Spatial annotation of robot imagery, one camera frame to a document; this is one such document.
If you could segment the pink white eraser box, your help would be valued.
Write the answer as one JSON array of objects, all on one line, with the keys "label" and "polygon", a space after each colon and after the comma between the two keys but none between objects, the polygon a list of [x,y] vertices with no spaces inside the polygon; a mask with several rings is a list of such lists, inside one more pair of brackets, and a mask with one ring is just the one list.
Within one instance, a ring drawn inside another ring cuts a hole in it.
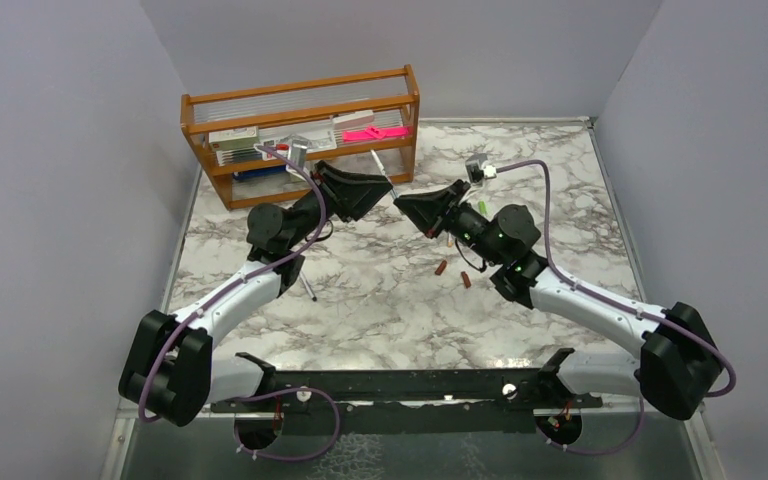
[{"label": "pink white eraser box", "polygon": [[336,115],[332,118],[334,129],[349,129],[370,124],[375,119],[373,110],[359,110],[351,113]]}]

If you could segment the white protractor ruler pack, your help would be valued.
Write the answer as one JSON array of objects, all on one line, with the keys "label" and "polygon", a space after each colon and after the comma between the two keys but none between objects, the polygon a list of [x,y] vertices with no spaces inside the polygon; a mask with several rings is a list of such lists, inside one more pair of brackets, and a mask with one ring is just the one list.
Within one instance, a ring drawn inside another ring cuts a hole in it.
[{"label": "white protractor ruler pack", "polygon": [[253,148],[256,153],[261,155],[264,161],[273,160],[274,156],[268,152],[259,149],[259,146],[266,146],[279,154],[287,157],[289,142],[292,140],[305,140],[308,142],[308,152],[316,153],[321,151],[333,150],[337,148],[335,134],[330,129],[307,130],[302,132],[283,132],[273,133],[265,136]]}]

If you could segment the wooden shelf rack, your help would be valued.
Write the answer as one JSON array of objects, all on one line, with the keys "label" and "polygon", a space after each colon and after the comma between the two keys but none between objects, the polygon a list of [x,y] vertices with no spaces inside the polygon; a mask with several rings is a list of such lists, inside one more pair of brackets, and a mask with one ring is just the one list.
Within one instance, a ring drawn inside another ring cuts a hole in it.
[{"label": "wooden shelf rack", "polygon": [[416,175],[420,88],[413,67],[180,99],[180,129],[228,210],[302,197],[318,161]]}]

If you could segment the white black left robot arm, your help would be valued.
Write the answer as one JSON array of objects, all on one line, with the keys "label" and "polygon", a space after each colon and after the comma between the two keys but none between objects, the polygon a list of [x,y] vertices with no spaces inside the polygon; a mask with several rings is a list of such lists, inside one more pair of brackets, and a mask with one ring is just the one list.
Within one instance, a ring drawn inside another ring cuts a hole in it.
[{"label": "white black left robot arm", "polygon": [[320,161],[312,189],[292,206],[260,203],[248,215],[245,263],[219,287],[167,314],[139,322],[118,383],[144,421],[189,424],[210,403],[238,398],[258,411],[273,401],[273,369],[249,354],[216,360],[219,342],[256,310],[278,299],[299,277],[303,251],[332,217],[362,219],[392,190],[383,175],[352,173]]}]

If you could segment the blue box on shelf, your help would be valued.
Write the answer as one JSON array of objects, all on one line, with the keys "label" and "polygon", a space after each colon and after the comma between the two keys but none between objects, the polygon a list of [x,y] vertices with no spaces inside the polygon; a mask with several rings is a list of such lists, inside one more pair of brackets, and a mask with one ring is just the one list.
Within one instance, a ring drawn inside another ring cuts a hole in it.
[{"label": "blue box on shelf", "polygon": [[286,175],[287,171],[284,166],[273,166],[268,168],[246,170],[240,172],[234,172],[232,179],[235,182],[244,182],[253,179],[275,177],[279,175]]}]

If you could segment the pink plastic clip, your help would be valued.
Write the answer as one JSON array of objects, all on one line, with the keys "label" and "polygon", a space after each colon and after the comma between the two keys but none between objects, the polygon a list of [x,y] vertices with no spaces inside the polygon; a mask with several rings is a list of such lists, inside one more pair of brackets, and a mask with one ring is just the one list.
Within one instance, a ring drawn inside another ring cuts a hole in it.
[{"label": "pink plastic clip", "polygon": [[369,125],[361,130],[339,132],[335,134],[335,137],[343,143],[364,143],[409,137],[411,133],[411,128],[407,126],[377,127]]}]

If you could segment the white green box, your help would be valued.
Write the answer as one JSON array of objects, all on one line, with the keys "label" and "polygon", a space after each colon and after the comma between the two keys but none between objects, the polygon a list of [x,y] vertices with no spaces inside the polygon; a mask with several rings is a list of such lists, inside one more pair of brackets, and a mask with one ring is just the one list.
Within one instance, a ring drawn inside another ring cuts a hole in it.
[{"label": "white green box", "polygon": [[214,151],[250,149],[260,142],[256,126],[212,131],[207,136],[208,145]]}]

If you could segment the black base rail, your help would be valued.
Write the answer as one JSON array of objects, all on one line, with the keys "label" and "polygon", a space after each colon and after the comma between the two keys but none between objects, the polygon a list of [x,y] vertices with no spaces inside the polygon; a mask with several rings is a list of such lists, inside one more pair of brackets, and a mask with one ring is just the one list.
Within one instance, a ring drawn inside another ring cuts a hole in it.
[{"label": "black base rail", "polygon": [[277,371],[257,400],[210,403],[244,439],[268,435],[533,434],[562,411],[580,431],[581,412],[602,407],[590,394],[562,394],[538,368]]}]

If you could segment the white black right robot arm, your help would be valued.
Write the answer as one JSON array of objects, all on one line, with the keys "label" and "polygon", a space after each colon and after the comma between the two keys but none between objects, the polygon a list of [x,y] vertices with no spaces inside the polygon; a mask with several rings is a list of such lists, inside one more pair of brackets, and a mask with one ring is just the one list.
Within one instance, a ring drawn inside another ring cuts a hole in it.
[{"label": "white black right robot arm", "polygon": [[641,396],[659,412],[690,419],[725,367],[701,314],[682,302],[671,308],[634,301],[573,278],[538,254],[540,231],[524,205],[504,206],[491,219],[465,200],[468,183],[400,195],[396,207],[428,238],[452,235],[485,263],[507,301],[559,315],[619,345],[620,355],[573,352],[537,380],[539,398],[560,407],[576,394]]}]

